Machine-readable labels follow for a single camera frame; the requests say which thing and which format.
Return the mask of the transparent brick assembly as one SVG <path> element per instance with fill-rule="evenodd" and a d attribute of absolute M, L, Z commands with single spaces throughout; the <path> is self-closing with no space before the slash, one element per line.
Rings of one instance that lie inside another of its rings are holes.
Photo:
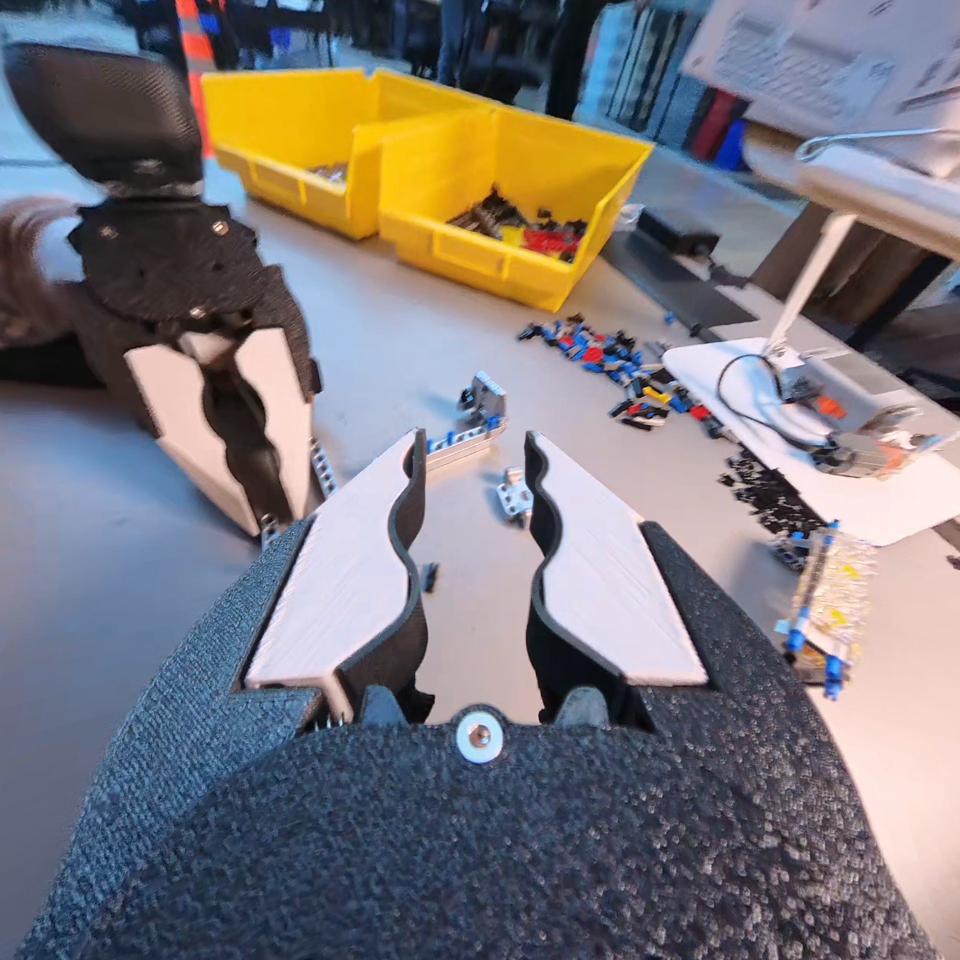
<path fill-rule="evenodd" d="M 798 574 L 791 606 L 774 628 L 797 678 L 835 702 L 861 655 L 877 549 L 834 521 L 777 539 L 774 557 Z"/>

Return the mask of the pile of black pins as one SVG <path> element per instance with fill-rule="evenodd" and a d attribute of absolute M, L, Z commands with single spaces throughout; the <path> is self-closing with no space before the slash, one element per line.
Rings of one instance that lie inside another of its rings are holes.
<path fill-rule="evenodd" d="M 755 521 L 776 538 L 808 536 L 827 522 L 802 501 L 778 471 L 767 467 L 746 448 L 726 458 L 718 482 L 744 504 Z"/>

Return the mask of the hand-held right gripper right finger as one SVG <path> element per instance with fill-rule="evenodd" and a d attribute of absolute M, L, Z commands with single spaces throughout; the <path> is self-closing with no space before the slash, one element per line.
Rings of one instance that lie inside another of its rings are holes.
<path fill-rule="evenodd" d="M 631 723 L 646 689 L 701 690 L 705 666 L 643 531 L 643 516 L 541 431 L 524 438 L 534 571 L 526 650 L 542 722 L 596 690 Z"/>

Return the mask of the grey battery box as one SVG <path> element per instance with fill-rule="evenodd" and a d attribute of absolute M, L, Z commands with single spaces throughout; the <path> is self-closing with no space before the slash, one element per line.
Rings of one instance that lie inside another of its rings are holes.
<path fill-rule="evenodd" d="M 857 430 L 896 404 L 883 392 L 870 392 L 829 359 L 807 357 L 778 376 L 785 401 L 805 404 L 835 426 Z"/>

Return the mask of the long grey beam with pins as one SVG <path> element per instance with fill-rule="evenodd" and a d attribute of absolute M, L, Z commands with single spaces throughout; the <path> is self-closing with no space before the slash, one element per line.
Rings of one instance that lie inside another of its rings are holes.
<path fill-rule="evenodd" d="M 506 429 L 506 423 L 495 427 L 478 426 L 443 438 L 427 439 L 425 468 L 427 473 L 485 453 Z"/>

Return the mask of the black power adapter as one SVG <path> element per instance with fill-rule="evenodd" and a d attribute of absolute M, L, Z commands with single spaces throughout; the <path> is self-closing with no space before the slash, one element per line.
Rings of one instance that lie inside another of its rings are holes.
<path fill-rule="evenodd" d="M 635 231 L 662 246 L 671 256 L 711 259 L 721 235 L 689 211 L 644 206 Z"/>

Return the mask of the brown wooden panel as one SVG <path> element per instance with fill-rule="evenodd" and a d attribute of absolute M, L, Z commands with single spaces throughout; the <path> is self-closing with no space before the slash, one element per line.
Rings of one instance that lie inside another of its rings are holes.
<path fill-rule="evenodd" d="M 826 225 L 829 210 L 810 201 L 750 276 L 784 302 Z M 801 314 L 854 350 L 879 342 L 955 258 L 856 222 L 846 234 Z"/>

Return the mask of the orange traffic cone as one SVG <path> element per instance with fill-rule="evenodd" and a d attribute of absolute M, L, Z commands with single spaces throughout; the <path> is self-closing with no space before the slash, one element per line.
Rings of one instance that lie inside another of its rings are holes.
<path fill-rule="evenodd" d="M 203 28 L 196 2 L 174 1 L 174 8 L 190 98 L 200 132 L 201 155 L 205 160 L 209 160 L 214 157 L 214 150 L 210 142 L 203 78 L 217 69 L 213 48 Z"/>

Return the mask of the stack of blue and red bins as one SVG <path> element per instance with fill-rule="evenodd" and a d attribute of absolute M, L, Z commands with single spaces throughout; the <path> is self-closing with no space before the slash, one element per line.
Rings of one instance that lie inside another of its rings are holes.
<path fill-rule="evenodd" d="M 697 103 L 679 150 L 696 162 L 714 165 L 731 129 L 751 101 L 708 86 Z"/>

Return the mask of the pile of small mixed pieces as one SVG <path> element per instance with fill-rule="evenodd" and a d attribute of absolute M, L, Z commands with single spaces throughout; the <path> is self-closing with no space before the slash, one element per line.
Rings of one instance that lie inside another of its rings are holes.
<path fill-rule="evenodd" d="M 693 420 L 710 439 L 738 442 L 734 432 L 667 370 L 665 342 L 640 344 L 623 329 L 600 331 L 581 313 L 530 321 L 515 340 L 543 342 L 580 370 L 612 383 L 620 396 L 607 415 L 621 426 L 652 434 L 672 416 L 680 416 Z"/>

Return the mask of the instruction booklet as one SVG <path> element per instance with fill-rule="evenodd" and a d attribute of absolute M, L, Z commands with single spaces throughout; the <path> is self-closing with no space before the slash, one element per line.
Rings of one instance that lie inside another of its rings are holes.
<path fill-rule="evenodd" d="M 714 2 L 681 71 L 797 138 L 928 130 L 873 146 L 936 177 L 958 167 L 957 1 Z"/>

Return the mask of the person's black clothing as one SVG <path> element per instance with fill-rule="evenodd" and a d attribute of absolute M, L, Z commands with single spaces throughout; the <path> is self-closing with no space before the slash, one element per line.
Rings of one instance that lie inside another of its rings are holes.
<path fill-rule="evenodd" d="M 1 349 L 1 381 L 75 389 L 105 389 L 75 333 L 51 342 Z"/>

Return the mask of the yellow storage bin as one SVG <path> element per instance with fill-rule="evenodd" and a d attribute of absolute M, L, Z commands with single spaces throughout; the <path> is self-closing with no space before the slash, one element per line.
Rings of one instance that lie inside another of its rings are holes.
<path fill-rule="evenodd" d="M 379 234 L 436 276 L 558 312 L 611 239 L 654 143 L 495 104 L 386 136 Z M 548 210 L 585 230 L 569 262 L 455 226 L 497 194 L 528 219 Z"/>
<path fill-rule="evenodd" d="M 487 98 L 377 69 L 207 73 L 209 138 L 249 198 L 352 240 L 378 234 L 382 146 L 437 116 L 490 110 Z M 348 162 L 345 185 L 309 174 Z"/>

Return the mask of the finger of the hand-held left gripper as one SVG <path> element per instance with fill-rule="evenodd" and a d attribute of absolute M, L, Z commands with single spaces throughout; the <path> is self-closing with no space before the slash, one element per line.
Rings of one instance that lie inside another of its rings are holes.
<path fill-rule="evenodd" d="M 293 521 L 310 500 L 313 401 L 302 392 L 293 357 L 280 328 L 254 330 L 238 347 L 235 366 L 263 407 L 263 432 L 278 465 L 278 479 Z"/>
<path fill-rule="evenodd" d="M 130 350 L 125 361 L 157 445 L 228 519 L 258 537 L 261 515 L 290 523 L 291 513 L 259 396 L 235 366 L 241 346 L 228 348 L 216 368 L 165 344 Z"/>

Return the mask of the grey building beam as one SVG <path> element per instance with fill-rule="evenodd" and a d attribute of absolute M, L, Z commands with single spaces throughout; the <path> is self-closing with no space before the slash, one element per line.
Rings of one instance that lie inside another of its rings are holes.
<path fill-rule="evenodd" d="M 309 505 L 316 511 L 338 492 L 339 486 L 326 450 L 318 438 L 311 439 L 310 464 L 313 472 Z M 286 530 L 289 523 L 280 521 L 272 513 L 263 513 L 258 519 L 261 551 L 265 553 L 269 546 Z"/>

